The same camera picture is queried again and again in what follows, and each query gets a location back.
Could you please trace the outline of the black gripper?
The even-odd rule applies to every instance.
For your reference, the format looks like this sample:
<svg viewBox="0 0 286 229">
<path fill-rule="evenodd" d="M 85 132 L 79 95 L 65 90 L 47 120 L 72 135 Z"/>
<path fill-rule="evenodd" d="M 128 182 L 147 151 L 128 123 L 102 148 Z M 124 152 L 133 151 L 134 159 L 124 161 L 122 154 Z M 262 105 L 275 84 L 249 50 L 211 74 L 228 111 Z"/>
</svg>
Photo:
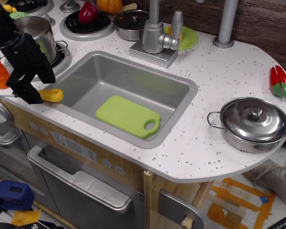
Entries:
<svg viewBox="0 0 286 229">
<path fill-rule="evenodd" d="M 39 92 L 31 85 L 37 75 L 42 83 L 55 83 L 55 75 L 45 54 L 32 36 L 22 30 L 15 30 L 8 41 L 0 40 L 0 51 L 13 67 L 6 86 L 12 89 L 15 97 L 28 104 L 42 104 Z"/>
</svg>

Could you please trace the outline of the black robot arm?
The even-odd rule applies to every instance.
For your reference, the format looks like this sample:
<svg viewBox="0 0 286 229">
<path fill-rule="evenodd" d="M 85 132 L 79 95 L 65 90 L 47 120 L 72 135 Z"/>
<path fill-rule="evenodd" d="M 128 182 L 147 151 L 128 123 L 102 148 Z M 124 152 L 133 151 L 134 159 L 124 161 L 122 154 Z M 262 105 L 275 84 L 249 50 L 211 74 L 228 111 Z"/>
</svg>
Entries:
<svg viewBox="0 0 286 229">
<path fill-rule="evenodd" d="M 31 81 L 37 75 L 42 83 L 54 83 L 50 62 L 32 36 L 17 28 L 4 9 L 0 10 L 0 51 L 13 67 L 6 82 L 13 94 L 29 104 L 42 104 L 43 100 Z"/>
</svg>

